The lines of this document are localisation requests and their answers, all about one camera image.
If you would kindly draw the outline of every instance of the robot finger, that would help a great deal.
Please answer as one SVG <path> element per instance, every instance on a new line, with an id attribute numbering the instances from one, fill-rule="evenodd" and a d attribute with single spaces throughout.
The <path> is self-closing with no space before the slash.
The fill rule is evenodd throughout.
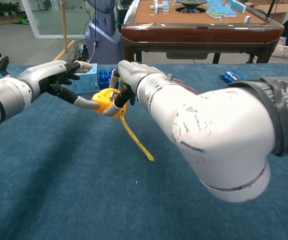
<path id="1" fill-rule="evenodd" d="M 80 67 L 76 70 L 76 73 L 87 73 L 89 72 L 89 70 L 91 70 L 93 68 L 93 66 L 85 61 L 75 61 L 77 63 L 79 63 Z"/>
<path id="2" fill-rule="evenodd" d="M 146 69 L 146 70 L 148 70 L 148 71 L 150 71 L 150 72 L 152 71 L 152 68 L 151 68 L 150 66 L 146 65 L 146 64 L 143 64 L 143 63 L 142 63 L 142 64 L 140 64 L 140 67 L 141 67 L 141 68 L 144 68 L 144 69 Z"/>
<path id="3" fill-rule="evenodd" d="M 159 73 L 159 74 L 164 74 L 164 75 L 166 75 L 164 72 L 162 72 L 161 70 L 155 68 L 154 66 L 151 66 L 150 68 L 151 68 L 151 69 L 154 69 L 154 70 L 155 70 L 157 73 Z"/>
<path id="4" fill-rule="evenodd" d="M 118 71 L 120 69 L 133 69 L 134 68 L 134 65 L 127 61 L 127 60 L 121 60 L 119 63 L 118 63 Z"/>
<path id="5" fill-rule="evenodd" d="M 123 88 L 124 88 L 124 86 L 125 86 L 124 82 L 123 82 L 123 81 L 120 81 L 120 82 L 119 82 L 119 85 L 118 85 L 118 90 L 119 90 L 119 91 L 122 91 Z"/>
<path id="6" fill-rule="evenodd" d="M 61 80 L 60 83 L 61 83 L 61 84 L 64 84 L 64 85 L 71 85 L 71 84 L 72 84 L 72 82 L 69 81 L 68 79 L 63 79 L 63 80 Z"/>
<path id="7" fill-rule="evenodd" d="M 107 116 L 107 117 L 112 117 L 112 116 L 116 115 L 120 109 L 121 109 L 120 107 L 117 107 L 114 103 L 112 103 L 109 106 L 109 108 L 107 108 L 103 111 L 103 115 Z"/>
<path id="8" fill-rule="evenodd" d="M 76 74 L 70 75 L 69 78 L 72 79 L 72 80 L 79 80 L 80 79 L 80 77 L 78 75 L 76 75 Z"/>
<path id="9" fill-rule="evenodd" d="M 116 77 L 116 76 L 114 76 L 112 74 L 112 76 L 110 77 L 110 81 L 109 81 L 109 86 L 108 87 L 115 89 L 117 81 L 118 81 L 118 77 Z"/>
<path id="10" fill-rule="evenodd" d="M 99 107 L 99 104 L 97 102 L 87 100 L 81 96 L 77 98 L 77 100 L 74 102 L 74 105 L 82 109 L 89 109 L 89 110 L 94 110 Z"/>

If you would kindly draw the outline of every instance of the blue toy blocks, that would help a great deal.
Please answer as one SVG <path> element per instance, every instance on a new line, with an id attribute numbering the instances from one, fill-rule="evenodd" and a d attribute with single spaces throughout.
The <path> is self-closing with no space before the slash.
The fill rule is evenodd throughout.
<path id="1" fill-rule="evenodd" d="M 108 71 L 106 69 L 101 69 L 99 71 L 99 77 L 98 77 L 98 83 L 99 83 L 99 89 L 107 89 L 109 87 L 109 82 L 110 82 L 110 78 L 112 76 L 112 71 L 114 69 L 111 68 Z M 116 83 L 115 88 L 117 89 L 119 85 L 119 82 Z"/>
<path id="2" fill-rule="evenodd" d="M 245 13 L 246 6 L 236 0 L 227 0 L 227 3 L 231 4 L 232 8 L 236 9 L 240 13 Z"/>
<path id="3" fill-rule="evenodd" d="M 218 6 L 218 7 L 209 8 L 207 10 L 207 13 L 212 18 L 215 18 L 215 19 L 221 19 L 222 17 L 225 17 L 225 18 L 237 17 L 236 12 L 234 12 L 231 9 L 231 5 L 229 3 L 227 3 L 225 6 Z"/>
<path id="4" fill-rule="evenodd" d="M 169 3 L 168 3 L 168 1 L 167 0 L 164 0 L 163 1 L 163 8 L 167 8 L 167 9 L 169 9 Z"/>

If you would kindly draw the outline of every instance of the blue tablecloth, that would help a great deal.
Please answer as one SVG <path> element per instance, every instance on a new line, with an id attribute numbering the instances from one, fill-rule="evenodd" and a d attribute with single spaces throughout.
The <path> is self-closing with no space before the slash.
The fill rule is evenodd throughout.
<path id="1" fill-rule="evenodd" d="M 200 93 L 224 88 L 219 75 L 232 69 L 247 79 L 288 76 L 288 64 L 156 66 Z M 227 203 L 204 188 L 138 102 L 125 117 L 154 162 L 119 120 L 49 94 L 2 123 L 0 240 L 288 240 L 288 157 L 269 156 L 260 197 Z"/>

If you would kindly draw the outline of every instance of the robotic hand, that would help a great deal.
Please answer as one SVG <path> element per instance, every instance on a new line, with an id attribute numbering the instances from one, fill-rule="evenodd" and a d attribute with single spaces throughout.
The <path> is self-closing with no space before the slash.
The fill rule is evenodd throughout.
<path id="1" fill-rule="evenodd" d="M 259 196 L 270 178 L 267 156 L 288 154 L 288 78 L 240 81 L 196 94 L 172 75 L 144 64 L 123 60 L 113 73 L 204 186 L 224 201 Z"/>
<path id="2" fill-rule="evenodd" d="M 58 96 L 80 108 L 93 110 L 98 107 L 98 103 L 61 86 L 71 85 L 69 79 L 78 80 L 74 73 L 88 72 L 92 65 L 87 62 L 52 61 L 28 68 L 18 78 L 9 76 L 7 65 L 0 71 L 5 76 L 0 79 L 0 124 L 27 109 L 43 93 Z"/>

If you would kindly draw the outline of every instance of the floor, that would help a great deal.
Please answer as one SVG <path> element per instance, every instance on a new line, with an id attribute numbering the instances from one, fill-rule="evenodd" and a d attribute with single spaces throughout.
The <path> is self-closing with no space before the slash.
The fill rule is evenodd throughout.
<path id="1" fill-rule="evenodd" d="M 63 39 L 36 39 L 30 25 L 0 25 L 0 52 L 10 58 L 10 64 L 37 65 L 52 61 L 64 48 Z M 67 60 L 74 48 L 71 47 L 60 59 Z M 164 53 L 143 52 L 142 61 L 146 64 L 210 64 L 213 54 L 205 60 L 172 60 Z M 220 64 L 243 64 L 248 60 L 245 53 L 224 53 Z M 272 56 L 269 63 L 288 63 L 288 58 Z"/>

